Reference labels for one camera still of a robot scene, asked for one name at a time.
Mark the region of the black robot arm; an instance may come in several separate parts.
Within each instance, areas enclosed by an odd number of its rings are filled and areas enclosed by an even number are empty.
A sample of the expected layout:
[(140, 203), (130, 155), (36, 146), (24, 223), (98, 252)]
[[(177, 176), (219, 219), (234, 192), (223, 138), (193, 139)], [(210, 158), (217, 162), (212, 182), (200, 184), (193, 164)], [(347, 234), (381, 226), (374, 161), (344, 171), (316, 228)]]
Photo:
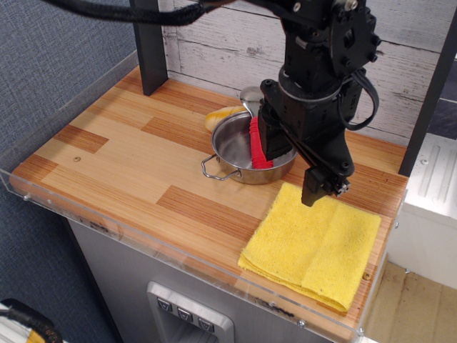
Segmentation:
[(261, 146), (272, 160), (290, 150), (308, 163), (301, 201), (348, 191), (355, 167), (346, 131), (354, 123), (361, 93), (374, 108), (379, 97), (365, 65), (377, 59), (381, 39), (365, 1), (260, 1), (281, 20), (285, 57), (277, 80), (262, 81), (258, 113)]

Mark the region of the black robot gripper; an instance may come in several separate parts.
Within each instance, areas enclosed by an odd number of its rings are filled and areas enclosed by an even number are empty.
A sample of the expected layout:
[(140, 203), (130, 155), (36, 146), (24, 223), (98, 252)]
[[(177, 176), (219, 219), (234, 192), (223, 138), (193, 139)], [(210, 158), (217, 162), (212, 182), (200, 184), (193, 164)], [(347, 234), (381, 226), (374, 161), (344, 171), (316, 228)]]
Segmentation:
[(355, 114), (355, 81), (334, 82), (322, 94), (309, 94), (294, 85), (294, 93), (289, 94), (283, 83), (267, 79), (260, 90), (258, 129), (266, 159), (293, 149), (309, 165), (302, 203), (312, 207), (326, 195), (347, 192), (355, 170), (345, 139)]

